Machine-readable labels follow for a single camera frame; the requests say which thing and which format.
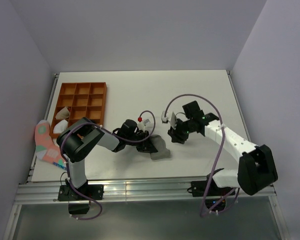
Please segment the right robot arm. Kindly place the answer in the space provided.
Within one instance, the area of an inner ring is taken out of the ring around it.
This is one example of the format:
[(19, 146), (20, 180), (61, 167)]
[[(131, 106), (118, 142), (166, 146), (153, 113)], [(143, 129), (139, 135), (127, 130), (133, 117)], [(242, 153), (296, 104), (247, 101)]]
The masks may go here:
[(163, 123), (170, 123), (168, 135), (173, 143), (184, 144), (191, 133), (198, 133), (217, 143), (220, 151), (225, 150), (237, 162), (235, 169), (212, 168), (206, 183), (210, 194), (217, 195), (223, 188), (235, 188), (253, 196), (278, 180), (273, 154), (267, 145), (258, 146), (241, 137), (226, 127), (219, 116), (205, 114), (197, 101), (182, 108), (185, 121), (167, 110), (161, 115)]

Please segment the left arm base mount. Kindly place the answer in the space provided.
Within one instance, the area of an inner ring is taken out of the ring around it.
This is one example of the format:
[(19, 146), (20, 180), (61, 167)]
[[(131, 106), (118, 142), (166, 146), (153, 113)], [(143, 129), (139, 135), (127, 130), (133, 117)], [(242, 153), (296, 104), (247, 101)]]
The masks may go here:
[[(80, 188), (74, 190), (71, 185), (66, 182), (59, 188), (57, 201), (68, 202), (68, 213), (70, 217), (80, 221), (88, 221), (96, 219), (102, 214), (103, 207), (99, 201), (103, 199), (103, 194), (103, 184), (85, 183)], [(92, 204), (99, 207), (99, 212), (93, 216), (85, 216), (89, 212)]]

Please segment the grey striped sock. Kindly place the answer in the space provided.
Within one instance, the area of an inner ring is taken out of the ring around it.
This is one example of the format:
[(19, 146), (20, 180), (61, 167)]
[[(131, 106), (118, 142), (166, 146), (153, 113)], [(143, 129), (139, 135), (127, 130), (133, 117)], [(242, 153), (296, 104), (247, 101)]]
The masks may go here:
[(150, 153), (150, 158), (153, 161), (169, 159), (171, 151), (167, 148), (166, 142), (160, 135), (152, 135), (150, 142), (153, 144), (157, 152)]

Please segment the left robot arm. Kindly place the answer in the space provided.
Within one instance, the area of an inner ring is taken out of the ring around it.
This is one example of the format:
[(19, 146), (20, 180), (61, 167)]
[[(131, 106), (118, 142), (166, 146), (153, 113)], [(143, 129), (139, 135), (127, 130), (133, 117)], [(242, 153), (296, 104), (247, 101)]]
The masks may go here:
[(86, 117), (59, 134), (56, 140), (61, 156), (66, 160), (69, 174), (65, 180), (69, 188), (68, 194), (76, 200), (91, 197), (88, 180), (85, 173), (85, 158), (95, 146), (101, 146), (117, 153), (126, 146), (134, 146), (140, 153), (148, 153), (151, 157), (159, 152), (155, 138), (146, 130), (138, 127), (132, 119), (127, 119), (120, 128), (109, 132), (97, 126), (93, 120)]

